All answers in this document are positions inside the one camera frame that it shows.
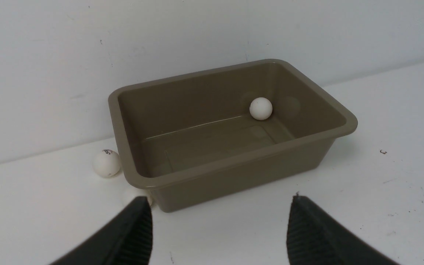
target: ping pong ball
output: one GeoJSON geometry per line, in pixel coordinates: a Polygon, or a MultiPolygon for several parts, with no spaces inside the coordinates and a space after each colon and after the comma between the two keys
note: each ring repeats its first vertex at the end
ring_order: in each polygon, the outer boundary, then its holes
{"type": "Polygon", "coordinates": [[[266,98],[257,98],[254,99],[251,102],[250,105],[250,114],[253,118],[263,121],[269,116],[271,116],[272,113],[272,104],[271,101],[269,101],[266,98]]]}
{"type": "Polygon", "coordinates": [[[114,176],[121,169],[120,157],[112,150],[102,150],[93,159],[93,169],[103,178],[114,176]]]}

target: white table surface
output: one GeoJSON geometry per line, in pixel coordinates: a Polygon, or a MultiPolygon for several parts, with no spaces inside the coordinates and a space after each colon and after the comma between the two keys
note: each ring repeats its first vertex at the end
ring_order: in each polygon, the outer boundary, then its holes
{"type": "MultiPolygon", "coordinates": [[[[357,116],[356,132],[315,170],[175,213],[154,208],[152,265],[288,264],[298,191],[390,258],[424,264],[424,64],[325,89],[357,116]]],[[[123,175],[91,169],[101,149],[114,139],[0,165],[0,265],[52,262],[122,210],[123,175]]]]}

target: white wall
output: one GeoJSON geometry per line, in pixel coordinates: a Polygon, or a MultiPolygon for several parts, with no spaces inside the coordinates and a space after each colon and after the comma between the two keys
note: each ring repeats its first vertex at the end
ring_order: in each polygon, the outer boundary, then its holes
{"type": "Polygon", "coordinates": [[[417,0],[0,0],[0,162],[113,135],[116,88],[274,57],[319,84],[424,60],[417,0]]]}

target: olive plastic tub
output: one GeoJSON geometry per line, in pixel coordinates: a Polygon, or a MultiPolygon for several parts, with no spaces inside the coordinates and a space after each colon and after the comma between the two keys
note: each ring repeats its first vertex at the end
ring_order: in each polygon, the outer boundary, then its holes
{"type": "Polygon", "coordinates": [[[165,212],[313,169],[358,125],[274,59],[126,86],[109,107],[125,178],[165,212]],[[257,97],[273,104],[265,121],[249,114],[257,97]]]}

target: scuff mark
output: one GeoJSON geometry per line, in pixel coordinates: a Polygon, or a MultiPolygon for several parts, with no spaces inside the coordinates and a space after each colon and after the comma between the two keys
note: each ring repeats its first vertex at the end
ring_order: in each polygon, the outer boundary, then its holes
{"type": "Polygon", "coordinates": [[[112,63],[111,53],[107,52],[107,55],[109,56],[109,62],[111,62],[111,67],[114,67],[114,65],[112,63]]]}
{"type": "Polygon", "coordinates": [[[391,180],[384,181],[382,184],[389,183],[390,181],[394,181],[394,180],[396,180],[396,179],[397,179],[397,178],[394,178],[394,179],[391,179],[391,180]]]}
{"type": "Polygon", "coordinates": [[[423,192],[423,198],[424,198],[424,191],[423,191],[423,187],[420,187],[421,188],[421,191],[423,192]]]}
{"type": "Polygon", "coordinates": [[[71,100],[75,100],[75,99],[82,99],[84,97],[86,97],[86,95],[84,95],[84,94],[81,93],[81,94],[77,94],[77,95],[74,95],[74,96],[70,97],[70,99],[71,100]]]}
{"type": "Polygon", "coordinates": [[[170,258],[171,258],[171,264],[174,264],[173,253],[171,253],[171,251],[170,251],[170,258]]]}

